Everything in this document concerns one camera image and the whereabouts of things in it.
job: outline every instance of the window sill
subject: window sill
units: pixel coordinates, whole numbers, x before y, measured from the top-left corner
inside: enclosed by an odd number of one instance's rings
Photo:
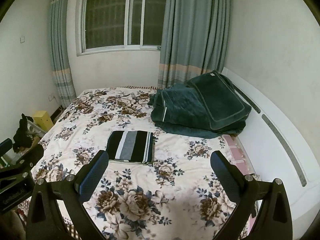
[[[102,49],[102,50],[94,50],[94,51],[85,51],[85,52],[77,52],[77,57],[78,56],[84,56],[84,55],[90,55],[90,54],[96,54],[96,53],[106,53],[106,52],[115,52],[115,51],[158,51],[160,52],[159,49],[151,49],[151,48],[118,48],[118,49]]]

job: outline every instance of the blue-gray curtain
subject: blue-gray curtain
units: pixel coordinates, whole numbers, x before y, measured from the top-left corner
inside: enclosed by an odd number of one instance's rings
[[[230,0],[166,0],[158,87],[222,71]]]
[[[76,98],[67,51],[67,3],[68,0],[50,0],[49,11],[52,73],[64,108]]]

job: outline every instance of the wall outlet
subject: wall outlet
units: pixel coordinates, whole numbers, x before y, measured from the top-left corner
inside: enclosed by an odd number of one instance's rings
[[[56,98],[54,94],[48,95],[48,100],[49,101],[52,101],[54,98]]]

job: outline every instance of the folded blanket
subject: folded blanket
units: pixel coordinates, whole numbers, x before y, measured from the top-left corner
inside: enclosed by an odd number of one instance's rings
[[[106,148],[109,159],[120,162],[151,162],[152,138],[153,133],[146,131],[113,131]]]
[[[240,133],[251,111],[232,82],[217,71],[158,90],[150,104],[156,126],[168,133],[202,138]]]

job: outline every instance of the metal screw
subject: metal screw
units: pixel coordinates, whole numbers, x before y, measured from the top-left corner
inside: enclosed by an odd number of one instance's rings
[[[75,178],[75,176],[73,174],[70,174],[66,177],[67,181],[72,181]]]
[[[275,179],[276,184],[281,185],[282,184],[282,180],[281,179]]]
[[[244,178],[247,181],[253,181],[253,177],[251,175],[245,175]]]
[[[44,179],[38,179],[37,184],[41,185],[42,183],[44,183]]]

